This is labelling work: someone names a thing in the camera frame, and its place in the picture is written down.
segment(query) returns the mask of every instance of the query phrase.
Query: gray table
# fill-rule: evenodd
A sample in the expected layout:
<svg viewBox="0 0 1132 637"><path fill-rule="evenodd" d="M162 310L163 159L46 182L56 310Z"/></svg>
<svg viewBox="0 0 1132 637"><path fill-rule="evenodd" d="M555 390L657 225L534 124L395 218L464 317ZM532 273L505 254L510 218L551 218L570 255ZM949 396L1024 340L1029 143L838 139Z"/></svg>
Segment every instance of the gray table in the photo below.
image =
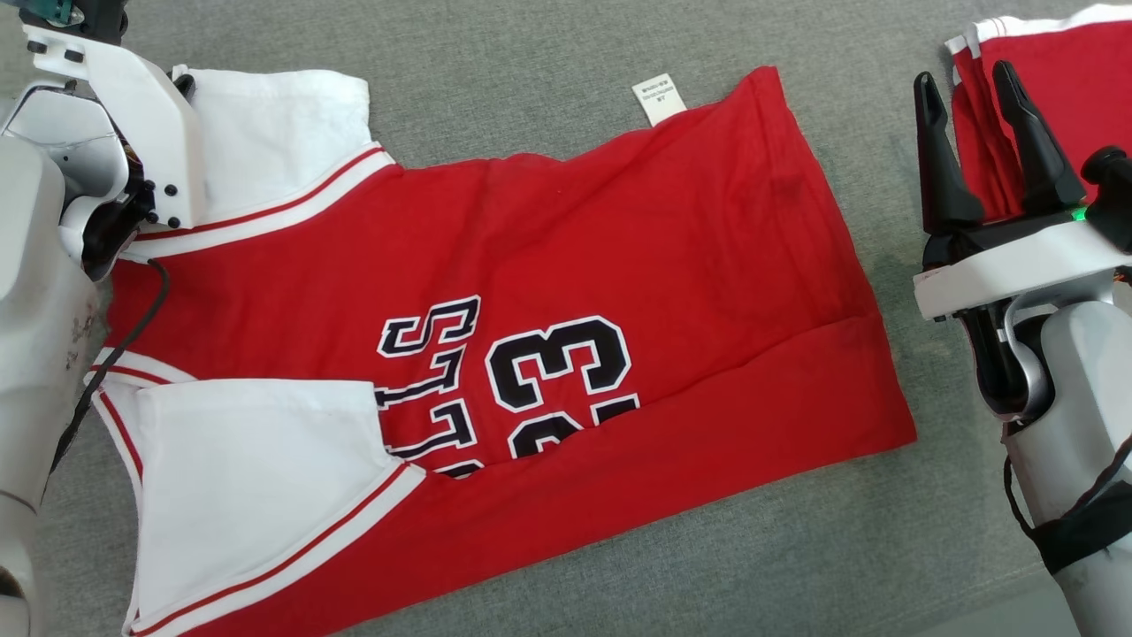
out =
<svg viewBox="0 0 1132 637"><path fill-rule="evenodd" d="M1001 491L1003 449L958 326L920 321L911 81L977 18L1086 0L138 0L126 45L163 68L331 68L372 92L410 166L567 157L646 126L628 87L669 72L689 106L760 64L825 169L885 315L920 441L796 476L358 627L350 635L907 635L1045 578ZM328 12L323 7L333 7ZM256 21L252 15L265 15ZM12 11L0 87L31 75ZM831 427L822 414L815 428ZM38 557L54 635L112 635L134 569L132 497L96 420L48 490ZM374 577L394 577L374 566Z"/></svg>

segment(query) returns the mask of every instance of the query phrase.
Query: clothing tag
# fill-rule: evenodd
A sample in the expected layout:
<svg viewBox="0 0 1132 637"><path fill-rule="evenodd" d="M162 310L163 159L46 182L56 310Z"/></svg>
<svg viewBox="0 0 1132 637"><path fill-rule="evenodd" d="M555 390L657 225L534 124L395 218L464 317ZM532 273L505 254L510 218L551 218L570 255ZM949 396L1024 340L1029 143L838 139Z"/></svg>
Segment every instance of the clothing tag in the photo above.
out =
<svg viewBox="0 0 1132 637"><path fill-rule="evenodd" d="M649 123L653 126L688 110L667 72L635 85L633 94L641 101L644 114L649 115Z"/></svg>

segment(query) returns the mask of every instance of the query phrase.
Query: red cloth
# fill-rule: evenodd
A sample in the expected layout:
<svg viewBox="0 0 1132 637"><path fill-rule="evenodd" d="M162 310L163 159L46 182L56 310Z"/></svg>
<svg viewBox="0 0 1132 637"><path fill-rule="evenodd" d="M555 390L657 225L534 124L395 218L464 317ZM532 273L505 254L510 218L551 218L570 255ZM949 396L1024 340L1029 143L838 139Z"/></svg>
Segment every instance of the red cloth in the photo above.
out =
<svg viewBox="0 0 1132 637"><path fill-rule="evenodd" d="M172 291L135 354L201 380L417 393L381 412L394 449L461 398L475 444L412 462L484 465L430 474L361 540L197 636L324 635L915 440L873 292L772 68L569 161L393 165L308 221L160 260ZM111 345L158 287L144 265L113 276ZM451 303L473 298L469 334L470 304ZM458 387L418 391L457 347ZM611 402L623 413L598 427Z"/></svg>
<svg viewBox="0 0 1132 637"><path fill-rule="evenodd" d="M1061 21L996 18L972 25L967 38L979 54L967 46L953 55L962 81L952 112L963 175L987 219L1019 214L1024 189L994 88L998 60L1014 64L1078 174L1103 146L1132 149L1132 7L1098 5ZM1091 200L1096 187L1086 189Z"/></svg>

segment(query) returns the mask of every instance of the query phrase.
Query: black printed number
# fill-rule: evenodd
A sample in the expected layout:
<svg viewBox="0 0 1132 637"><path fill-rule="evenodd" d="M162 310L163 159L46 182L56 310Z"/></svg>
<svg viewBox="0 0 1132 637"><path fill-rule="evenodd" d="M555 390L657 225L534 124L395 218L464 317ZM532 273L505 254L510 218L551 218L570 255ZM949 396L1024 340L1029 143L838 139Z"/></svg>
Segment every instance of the black printed number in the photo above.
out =
<svg viewBox="0 0 1132 637"><path fill-rule="evenodd" d="M593 362L582 367L589 395L609 393L620 387L632 362L620 328L601 316L552 326L548 330L526 333L497 342L488 353L488 377L496 403L512 413L533 410L543 404L539 381L565 377L574 372L572 353L589 350ZM534 361L538 378L525 378L520 364ZM635 394L590 406L594 425L640 407ZM514 458L533 456L547 444L559 444L582 427L565 413L523 421L507 442Z"/></svg>
<svg viewBox="0 0 1132 637"><path fill-rule="evenodd" d="M391 318L381 332L378 353L386 359L423 353L434 342L436 324L440 320L447 327L439 330L436 343L458 344L475 332L479 312L480 296L474 295L434 304L423 317ZM378 408L388 410L431 394L458 390L464 348L461 344L432 355L429 368L436 373L423 381L401 388L377 388ZM496 342L484 361L496 403L513 414L541 406L540 382L573 373L573 353L577 350L588 350L592 360L581 368L588 395L611 393L621 386L632 367L625 337L620 328L601 316L590 316ZM520 365L529 361L538 367L532 378L524 377L520 370ZM597 427L637 407L640 402L635 394L615 396L592 404L590 418ZM477 445L475 429L463 398L434 407L429 415L438 425L436 433L414 445L391 448L389 453L405 460L417 460L438 449L464 449ZM523 421L512 431L507 444L512 457L522 458L539 454L549 445L558 445L581 430L582 425L571 415L557 412ZM436 472L461 479L482 467L482 463L471 459Z"/></svg>
<svg viewBox="0 0 1132 637"><path fill-rule="evenodd" d="M593 363L582 368L586 394L617 389L629 371L629 354L620 328L601 316L552 326L497 342L488 353L488 376L496 403L513 413L542 405L539 380L557 379L574 371L571 353L589 348ZM535 361L539 379L528 379L520 363Z"/></svg>
<svg viewBox="0 0 1132 637"><path fill-rule="evenodd" d="M523 422L515 428L514 433L507 439L507 444L511 445L513 458L523 458L541 453L547 444L558 445L566 440L566 437L580 431L582 431L582 425L565 413L559 412Z"/></svg>

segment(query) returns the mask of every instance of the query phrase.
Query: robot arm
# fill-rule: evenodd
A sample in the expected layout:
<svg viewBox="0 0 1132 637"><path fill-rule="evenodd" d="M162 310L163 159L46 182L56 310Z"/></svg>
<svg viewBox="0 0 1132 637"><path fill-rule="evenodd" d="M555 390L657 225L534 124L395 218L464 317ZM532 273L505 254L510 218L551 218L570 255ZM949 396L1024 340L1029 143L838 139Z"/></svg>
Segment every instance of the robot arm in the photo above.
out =
<svg viewBox="0 0 1132 637"><path fill-rule="evenodd" d="M1098 150L1084 188L1013 67L994 69L1014 131L1022 215L983 223L944 134L932 76L916 78L925 318L953 316L971 344L978 386L1003 422L1011 508L1061 585L1082 635L1132 635L1132 317L1113 304L1132 272L1132 162ZM1035 527L1011 491L1017 473Z"/></svg>
<svg viewBox="0 0 1132 637"><path fill-rule="evenodd" d="M48 476L85 412L94 281L142 223L192 226L204 171L186 85L118 46L125 1L2 1L22 7L36 67L97 96L38 83L0 121L0 635L41 636L31 546Z"/></svg>

